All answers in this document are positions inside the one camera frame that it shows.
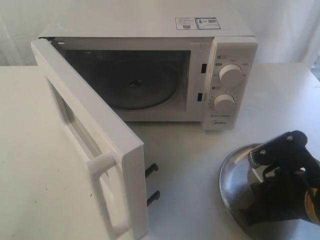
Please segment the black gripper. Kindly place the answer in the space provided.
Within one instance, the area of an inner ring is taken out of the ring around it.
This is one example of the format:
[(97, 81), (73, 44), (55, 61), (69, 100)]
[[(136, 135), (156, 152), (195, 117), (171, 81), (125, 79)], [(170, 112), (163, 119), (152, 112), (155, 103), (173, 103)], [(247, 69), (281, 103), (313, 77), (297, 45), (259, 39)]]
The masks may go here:
[(255, 200), (241, 213), (248, 225), (305, 220), (320, 223), (320, 166), (306, 149), (252, 150), (252, 166), (264, 166), (263, 181), (252, 183)]

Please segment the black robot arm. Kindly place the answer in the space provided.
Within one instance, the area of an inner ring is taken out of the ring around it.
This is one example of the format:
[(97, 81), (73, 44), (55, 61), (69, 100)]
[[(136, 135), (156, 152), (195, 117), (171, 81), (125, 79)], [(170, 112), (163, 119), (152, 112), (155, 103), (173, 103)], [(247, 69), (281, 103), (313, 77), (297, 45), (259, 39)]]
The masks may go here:
[(263, 181), (252, 183), (255, 200), (241, 209), (248, 225), (287, 220), (320, 223), (320, 166), (306, 148), (294, 151), (252, 150), (252, 166), (265, 166)]

